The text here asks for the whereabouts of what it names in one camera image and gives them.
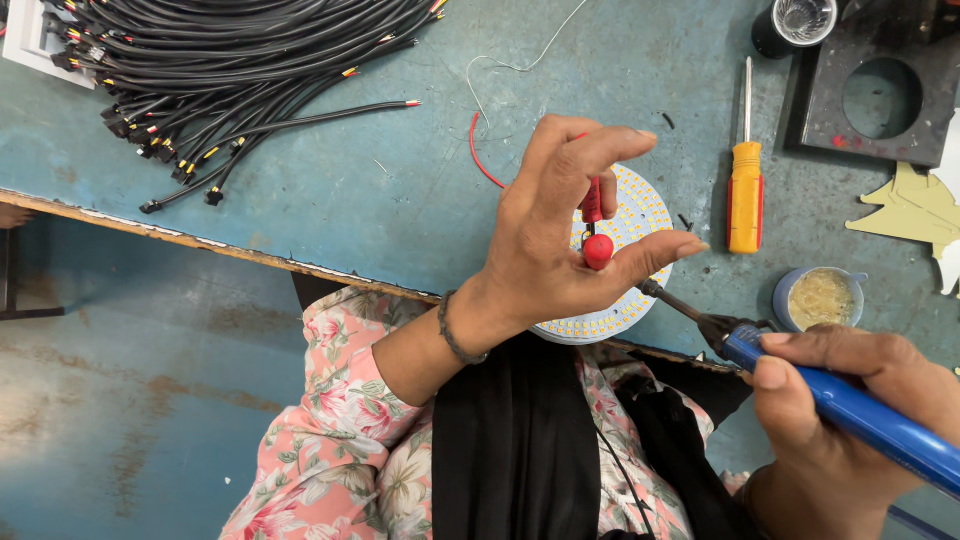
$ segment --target blue soldering iron handle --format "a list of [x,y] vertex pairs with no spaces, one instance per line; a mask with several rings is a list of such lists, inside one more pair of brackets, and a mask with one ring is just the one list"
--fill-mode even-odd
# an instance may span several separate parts
[[[761,335],[749,325],[736,329],[724,344],[724,358],[753,373],[764,354]],[[820,416],[960,503],[960,449],[828,371],[797,370]]]

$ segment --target hand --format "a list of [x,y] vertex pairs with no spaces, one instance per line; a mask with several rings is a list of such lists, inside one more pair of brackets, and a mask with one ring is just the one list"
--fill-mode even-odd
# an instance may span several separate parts
[[[761,343],[773,356],[762,357],[752,377],[756,416],[777,462],[755,479],[755,512],[778,540],[877,538],[887,507],[923,482],[821,422],[790,362],[857,376],[888,406],[958,446],[960,382],[897,335],[818,325],[806,333],[767,334]],[[800,513],[792,516],[799,527],[789,523],[791,512]]]
[[13,229],[26,225],[34,219],[34,211],[15,207],[9,203],[0,203],[0,229]]
[[[583,133],[588,135],[577,139]],[[469,302],[494,321],[474,350],[531,326],[606,309],[664,266],[709,246],[691,233],[662,231],[621,249],[594,271],[569,247],[571,216],[590,178],[601,177],[604,217],[616,214],[611,166],[649,152],[657,137],[627,127],[603,127],[586,118],[548,114],[533,133],[513,184],[500,195],[487,264],[450,302]],[[451,319],[451,332],[460,339]]]

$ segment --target red wire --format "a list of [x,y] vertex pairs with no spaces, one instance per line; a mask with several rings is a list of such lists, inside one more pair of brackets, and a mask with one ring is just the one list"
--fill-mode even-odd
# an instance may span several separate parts
[[477,129],[477,118],[480,117],[480,113],[477,112],[473,115],[473,123],[470,124],[470,152],[473,154],[473,162],[477,164],[477,167],[480,168],[480,172],[487,176],[494,184],[499,185],[500,187],[506,188],[507,186],[501,184],[499,180],[493,177],[492,174],[487,172],[487,169],[484,168],[483,163],[480,162],[480,158],[477,158],[477,151],[473,148],[473,132]]

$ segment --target yellow screwdriver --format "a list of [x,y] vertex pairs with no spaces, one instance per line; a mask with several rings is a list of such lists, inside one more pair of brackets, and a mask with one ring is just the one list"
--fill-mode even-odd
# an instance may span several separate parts
[[760,250],[763,237],[763,174],[760,143],[750,140],[750,109],[754,93],[754,59],[747,58],[743,100],[743,142],[733,147],[733,174],[727,194],[727,247],[731,253]]

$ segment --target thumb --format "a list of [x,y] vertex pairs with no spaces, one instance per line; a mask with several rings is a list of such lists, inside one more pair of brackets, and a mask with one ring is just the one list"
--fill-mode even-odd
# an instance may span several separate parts
[[753,375],[756,418],[777,446],[803,451],[821,435],[813,394],[790,362],[762,356]]
[[709,244],[696,234],[660,231],[618,251],[610,265],[597,272],[600,281],[615,288],[632,287],[654,276],[681,258],[708,250]]

